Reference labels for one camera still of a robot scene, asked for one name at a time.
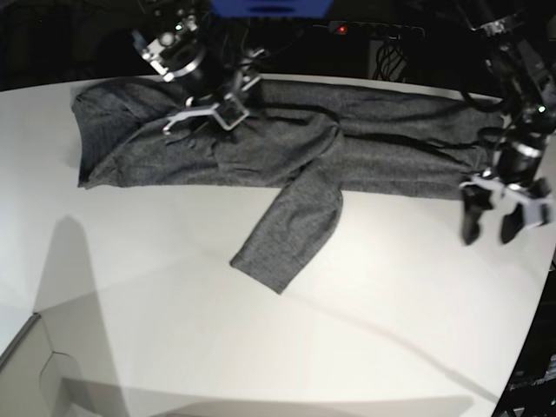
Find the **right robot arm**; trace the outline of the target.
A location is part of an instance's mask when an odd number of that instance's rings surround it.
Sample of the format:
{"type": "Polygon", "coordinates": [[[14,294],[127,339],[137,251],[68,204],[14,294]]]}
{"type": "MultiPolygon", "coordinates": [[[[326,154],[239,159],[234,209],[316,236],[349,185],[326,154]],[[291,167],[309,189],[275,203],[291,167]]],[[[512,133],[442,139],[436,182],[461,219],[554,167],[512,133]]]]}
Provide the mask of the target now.
{"type": "Polygon", "coordinates": [[[210,26],[200,1],[141,1],[147,20],[132,31],[140,58],[166,83],[177,83],[193,102],[244,102],[260,82],[255,53],[222,53],[231,44],[210,26]]]}

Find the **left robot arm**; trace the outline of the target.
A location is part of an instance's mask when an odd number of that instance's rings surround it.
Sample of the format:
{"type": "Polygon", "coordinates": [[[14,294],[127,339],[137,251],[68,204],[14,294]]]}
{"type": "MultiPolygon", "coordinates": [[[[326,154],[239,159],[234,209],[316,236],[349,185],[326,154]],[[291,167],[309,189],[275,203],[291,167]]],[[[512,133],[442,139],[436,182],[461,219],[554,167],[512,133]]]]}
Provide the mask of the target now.
{"type": "Polygon", "coordinates": [[[480,237],[480,219],[493,209],[491,197],[498,193],[515,204],[500,227],[501,242],[509,243],[521,231],[555,218],[551,187],[538,174],[555,132],[555,62],[527,33],[529,15],[519,3],[459,1],[457,7],[468,28],[485,42],[484,62],[501,90],[497,103],[474,99],[466,89],[462,98],[480,112],[506,118],[504,127],[477,133],[481,142],[493,139],[491,161],[460,183],[460,236],[466,245],[480,237]]]}

